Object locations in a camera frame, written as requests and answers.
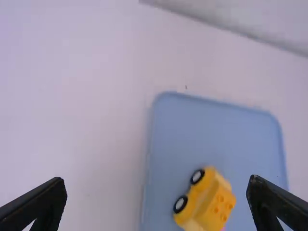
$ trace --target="light blue tray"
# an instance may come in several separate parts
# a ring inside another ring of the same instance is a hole
[[[269,113],[177,93],[153,105],[141,231],[180,231],[175,200],[189,189],[192,173],[215,166],[232,185],[237,203],[227,231],[256,230],[246,199],[250,175],[287,189],[281,128]]]

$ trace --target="white wall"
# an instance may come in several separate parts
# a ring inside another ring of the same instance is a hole
[[[308,2],[141,0],[308,57]]]
[[[308,199],[306,59],[133,0],[0,5],[0,205],[61,176],[60,230],[136,230],[164,90],[270,110]]]

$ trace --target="white table surface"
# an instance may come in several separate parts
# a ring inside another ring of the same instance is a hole
[[[149,108],[166,90],[271,111],[308,200],[307,59],[134,0],[0,5],[0,205],[60,176],[59,230],[135,231]]]

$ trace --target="yellow lego brick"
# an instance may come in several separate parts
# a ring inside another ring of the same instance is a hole
[[[232,188],[214,167],[200,169],[191,188],[174,205],[174,220],[185,231],[220,231],[235,206]]]

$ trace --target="black wheel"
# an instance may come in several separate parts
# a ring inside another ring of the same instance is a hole
[[[179,213],[181,212],[185,206],[187,205],[188,198],[187,196],[180,196],[177,201],[174,203],[173,206],[173,212],[174,213]]]
[[[195,171],[191,177],[191,184],[197,184],[205,175],[205,171],[203,169],[199,169]]]

